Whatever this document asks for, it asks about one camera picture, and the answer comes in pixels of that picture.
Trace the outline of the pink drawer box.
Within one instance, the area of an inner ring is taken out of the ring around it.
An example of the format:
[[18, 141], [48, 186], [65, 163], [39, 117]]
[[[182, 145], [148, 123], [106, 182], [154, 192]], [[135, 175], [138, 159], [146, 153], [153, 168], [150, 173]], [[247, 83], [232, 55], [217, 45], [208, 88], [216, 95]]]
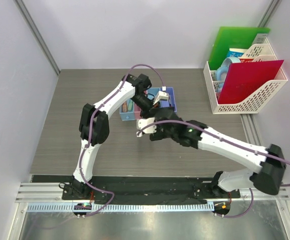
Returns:
[[134, 118], [136, 120], [141, 118], [140, 113], [141, 113], [141, 109], [136, 104], [134, 104]]

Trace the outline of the orange utility knife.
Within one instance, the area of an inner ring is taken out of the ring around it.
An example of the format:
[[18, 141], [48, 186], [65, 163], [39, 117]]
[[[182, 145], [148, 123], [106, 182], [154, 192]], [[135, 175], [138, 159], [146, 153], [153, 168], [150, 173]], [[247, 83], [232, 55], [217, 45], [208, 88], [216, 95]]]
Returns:
[[126, 102], [124, 102], [122, 105], [122, 112], [126, 113], [127, 111], [128, 111], [128, 104]]

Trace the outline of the purple drawer box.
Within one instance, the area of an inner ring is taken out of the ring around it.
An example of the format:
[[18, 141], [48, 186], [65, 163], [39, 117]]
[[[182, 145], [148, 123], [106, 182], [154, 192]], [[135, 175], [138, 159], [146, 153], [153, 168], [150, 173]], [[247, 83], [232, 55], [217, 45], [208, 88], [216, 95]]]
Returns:
[[167, 108], [167, 107], [174, 108], [174, 112], [177, 113], [177, 107], [176, 107], [173, 87], [167, 87], [166, 92], [169, 94], [169, 99], [168, 100], [161, 100], [160, 107], [161, 108]]

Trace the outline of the green correction tape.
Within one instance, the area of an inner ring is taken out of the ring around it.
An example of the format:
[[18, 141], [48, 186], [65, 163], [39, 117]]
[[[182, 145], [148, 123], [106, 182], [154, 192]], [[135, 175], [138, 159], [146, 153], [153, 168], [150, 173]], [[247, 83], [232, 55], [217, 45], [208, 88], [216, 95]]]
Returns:
[[133, 110], [134, 103], [130, 100], [127, 104], [127, 110], [128, 112], [131, 112]]

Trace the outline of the light blue drawer box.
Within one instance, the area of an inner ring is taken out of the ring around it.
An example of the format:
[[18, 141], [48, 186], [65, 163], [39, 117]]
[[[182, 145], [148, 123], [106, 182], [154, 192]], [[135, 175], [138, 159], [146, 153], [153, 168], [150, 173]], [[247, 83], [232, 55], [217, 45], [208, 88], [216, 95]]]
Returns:
[[131, 99], [123, 102], [120, 106], [119, 114], [122, 121], [134, 121], [134, 102]]

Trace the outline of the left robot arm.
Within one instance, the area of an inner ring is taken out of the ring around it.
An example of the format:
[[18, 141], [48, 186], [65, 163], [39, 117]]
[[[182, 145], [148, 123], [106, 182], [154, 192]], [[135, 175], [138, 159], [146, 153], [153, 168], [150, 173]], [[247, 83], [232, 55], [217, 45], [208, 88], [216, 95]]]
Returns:
[[141, 109], [141, 116], [148, 115], [154, 108], [153, 101], [145, 95], [145, 91], [152, 87], [149, 77], [128, 74], [126, 78], [102, 100], [93, 105], [87, 103], [83, 107], [79, 124], [81, 150], [68, 190], [77, 199], [84, 200], [90, 196], [91, 187], [86, 182], [93, 177], [96, 155], [109, 136], [109, 119], [112, 114], [128, 99]]

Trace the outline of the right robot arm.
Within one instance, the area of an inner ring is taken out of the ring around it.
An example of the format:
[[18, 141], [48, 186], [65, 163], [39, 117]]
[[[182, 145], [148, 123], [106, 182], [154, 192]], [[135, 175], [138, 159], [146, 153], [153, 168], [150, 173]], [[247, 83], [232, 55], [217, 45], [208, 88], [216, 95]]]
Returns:
[[241, 187], [255, 187], [273, 196], [278, 194], [286, 169], [279, 146], [251, 145], [223, 135], [204, 123], [183, 121], [172, 107], [153, 108], [146, 116], [158, 123], [156, 131], [150, 135], [151, 141], [170, 138], [183, 147], [213, 152], [245, 167], [232, 172], [217, 172], [210, 186], [215, 197], [223, 197]]

